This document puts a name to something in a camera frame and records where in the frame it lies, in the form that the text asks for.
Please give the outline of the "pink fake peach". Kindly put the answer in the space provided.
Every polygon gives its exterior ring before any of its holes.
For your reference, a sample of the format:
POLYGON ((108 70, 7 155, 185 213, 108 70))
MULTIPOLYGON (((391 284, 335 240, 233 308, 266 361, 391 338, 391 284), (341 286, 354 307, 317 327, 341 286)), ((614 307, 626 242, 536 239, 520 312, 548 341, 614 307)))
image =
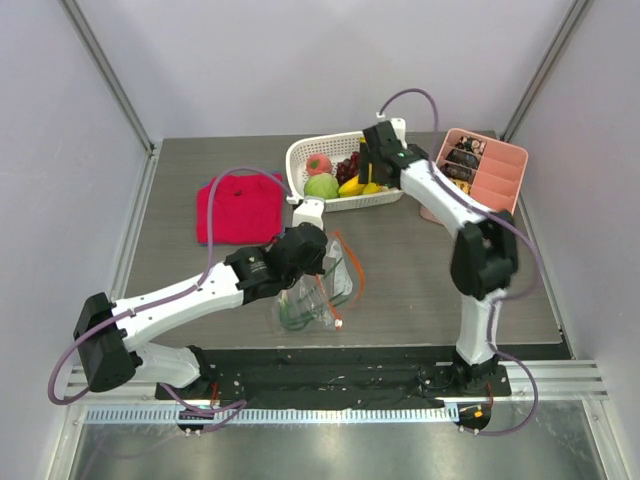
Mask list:
POLYGON ((333 170, 333 164, 327 155, 322 153, 314 153, 307 158, 305 169, 306 173, 309 176, 315 176, 324 173, 331 174, 333 170))

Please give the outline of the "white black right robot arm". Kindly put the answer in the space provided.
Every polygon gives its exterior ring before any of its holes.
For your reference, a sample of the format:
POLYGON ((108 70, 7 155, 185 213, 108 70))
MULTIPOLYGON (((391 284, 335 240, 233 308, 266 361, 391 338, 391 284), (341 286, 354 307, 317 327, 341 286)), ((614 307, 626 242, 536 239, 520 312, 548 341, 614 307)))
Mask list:
POLYGON ((513 217, 454 186, 434 162, 401 142, 391 122, 368 127, 363 136, 361 172, 419 201, 454 240, 450 276, 461 294, 462 316, 445 386, 475 394, 497 374, 494 337, 501 302, 519 269, 513 217))

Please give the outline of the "green fake cabbage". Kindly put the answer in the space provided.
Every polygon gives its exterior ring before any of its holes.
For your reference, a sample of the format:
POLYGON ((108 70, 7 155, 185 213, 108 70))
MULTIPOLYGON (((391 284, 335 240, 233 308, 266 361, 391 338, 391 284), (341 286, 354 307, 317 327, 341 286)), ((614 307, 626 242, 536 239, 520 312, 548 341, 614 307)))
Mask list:
POLYGON ((325 200, 332 200, 339 196, 338 180, 330 173, 311 176, 304 185, 304 194, 325 200))

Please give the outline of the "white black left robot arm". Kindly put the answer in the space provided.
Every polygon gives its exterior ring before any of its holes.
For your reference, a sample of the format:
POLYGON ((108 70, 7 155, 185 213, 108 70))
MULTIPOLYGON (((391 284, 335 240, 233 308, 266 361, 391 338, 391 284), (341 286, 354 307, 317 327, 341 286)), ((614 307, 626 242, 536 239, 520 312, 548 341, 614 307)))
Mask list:
POLYGON ((213 375, 200 349, 162 347, 153 339, 202 316, 275 297, 301 277, 323 273, 327 244, 320 228, 303 223, 161 290, 117 302, 103 293, 90 296, 73 332, 88 390, 102 393, 145 378, 193 399, 205 397, 213 375))

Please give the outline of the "purple fake grape bunch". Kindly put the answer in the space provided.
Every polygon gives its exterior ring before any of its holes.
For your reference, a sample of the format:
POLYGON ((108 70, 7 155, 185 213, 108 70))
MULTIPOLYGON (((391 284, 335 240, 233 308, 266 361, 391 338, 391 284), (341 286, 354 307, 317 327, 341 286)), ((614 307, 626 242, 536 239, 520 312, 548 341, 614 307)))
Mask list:
POLYGON ((335 177, 342 186, 352 178, 357 178, 360 173, 360 153, 353 152, 349 158, 339 162, 336 166, 335 177))

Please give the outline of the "clear zip top bag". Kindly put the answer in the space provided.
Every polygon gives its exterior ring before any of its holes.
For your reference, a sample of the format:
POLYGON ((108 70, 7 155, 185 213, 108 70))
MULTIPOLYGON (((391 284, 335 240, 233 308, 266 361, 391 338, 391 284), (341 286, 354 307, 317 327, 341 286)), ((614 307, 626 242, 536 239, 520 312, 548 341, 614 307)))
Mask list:
POLYGON ((355 251, 338 230, 328 235, 324 272, 304 275, 272 304, 270 321, 279 334, 339 332, 364 293, 366 277, 355 251))

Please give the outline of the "yellow fake corn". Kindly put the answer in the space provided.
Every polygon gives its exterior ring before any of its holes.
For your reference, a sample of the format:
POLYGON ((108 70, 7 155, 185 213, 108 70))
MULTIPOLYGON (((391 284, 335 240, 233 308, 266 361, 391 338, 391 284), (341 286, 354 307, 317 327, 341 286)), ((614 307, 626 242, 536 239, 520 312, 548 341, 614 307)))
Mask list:
POLYGON ((378 193, 384 193, 389 191, 390 188, 386 185, 380 185, 373 181, 372 174, 369 174, 369 182, 364 186, 362 195, 373 195, 378 193))

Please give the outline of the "yellow fake banana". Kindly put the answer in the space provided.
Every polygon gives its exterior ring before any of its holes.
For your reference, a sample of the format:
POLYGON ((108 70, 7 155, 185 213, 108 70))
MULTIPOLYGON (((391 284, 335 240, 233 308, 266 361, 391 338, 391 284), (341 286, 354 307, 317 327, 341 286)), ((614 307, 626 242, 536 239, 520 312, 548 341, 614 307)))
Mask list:
POLYGON ((363 193, 367 185, 367 182, 361 183, 359 177, 354 176, 339 187, 338 195, 340 198, 359 196, 363 193))

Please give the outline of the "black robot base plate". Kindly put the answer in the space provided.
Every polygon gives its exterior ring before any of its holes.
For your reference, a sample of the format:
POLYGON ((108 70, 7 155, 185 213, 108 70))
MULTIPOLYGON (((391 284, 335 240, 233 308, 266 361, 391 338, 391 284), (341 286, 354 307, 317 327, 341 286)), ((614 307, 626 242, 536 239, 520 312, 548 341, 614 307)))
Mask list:
POLYGON ((451 347, 377 346, 203 350, 203 372, 176 389, 183 400, 251 409, 376 410, 506 398, 503 365, 465 367, 451 347))

